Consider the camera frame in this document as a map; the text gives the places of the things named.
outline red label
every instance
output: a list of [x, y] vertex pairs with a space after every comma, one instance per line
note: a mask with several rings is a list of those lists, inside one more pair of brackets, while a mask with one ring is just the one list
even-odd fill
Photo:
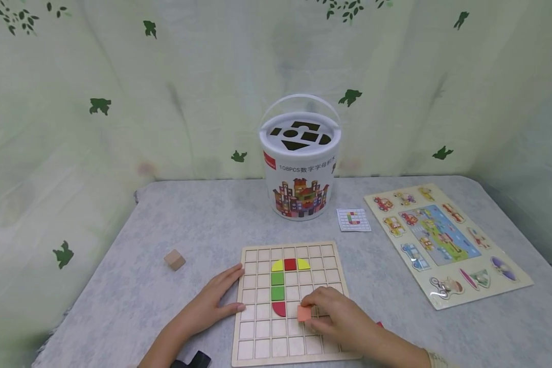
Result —
[[276, 170], [276, 160], [270, 157], [266, 151], [264, 151], [264, 160], [268, 164], [268, 166], [272, 167], [274, 170]]

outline white bucket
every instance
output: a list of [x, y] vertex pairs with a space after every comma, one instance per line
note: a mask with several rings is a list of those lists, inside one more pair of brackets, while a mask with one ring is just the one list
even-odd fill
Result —
[[[267, 114], [280, 102], [310, 98], [330, 108], [338, 121], [320, 113], [298, 111]], [[339, 115], [327, 101], [308, 94], [277, 100], [267, 109], [260, 127], [264, 171], [270, 206], [280, 216], [305, 221], [322, 214], [331, 198], [333, 171], [339, 152]]]

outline gray tablecloth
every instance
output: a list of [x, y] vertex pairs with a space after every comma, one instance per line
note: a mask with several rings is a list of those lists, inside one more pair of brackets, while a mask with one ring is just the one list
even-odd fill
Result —
[[[536, 283], [521, 290], [435, 311], [364, 200], [366, 194], [434, 182]], [[139, 363], [156, 334], [211, 276], [236, 264], [247, 245], [334, 240], [352, 297], [370, 317], [462, 367], [552, 367], [552, 268], [470, 179], [339, 178], [320, 217], [293, 222], [268, 205], [262, 180], [165, 181], [137, 191], [138, 205], [93, 278], [33, 367], [121, 367]], [[365, 208], [371, 233], [342, 233], [336, 208]], [[176, 248], [186, 265], [163, 257]], [[226, 302], [236, 298], [233, 287]], [[234, 319], [192, 338], [212, 367], [229, 367]], [[366, 360], [293, 364], [363, 367]]]

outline pattern card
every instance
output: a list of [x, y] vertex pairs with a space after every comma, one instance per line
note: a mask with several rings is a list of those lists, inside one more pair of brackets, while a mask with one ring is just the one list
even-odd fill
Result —
[[371, 232], [364, 209], [337, 209], [337, 221], [342, 232]]
[[[241, 251], [245, 276], [237, 301], [233, 367], [358, 359], [297, 319], [301, 300], [319, 286], [348, 295], [337, 246], [333, 241], [246, 247]], [[329, 318], [314, 307], [312, 318]]]
[[364, 199], [435, 309], [533, 285], [436, 185]]

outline child's left hand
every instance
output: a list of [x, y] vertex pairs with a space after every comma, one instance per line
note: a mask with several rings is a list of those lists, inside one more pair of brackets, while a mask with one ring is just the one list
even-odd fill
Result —
[[242, 264], [238, 263], [214, 278], [202, 288], [201, 292], [176, 316], [180, 329], [189, 336], [202, 332], [229, 315], [245, 310], [243, 303], [230, 303], [219, 307], [219, 301], [226, 291], [243, 274]]

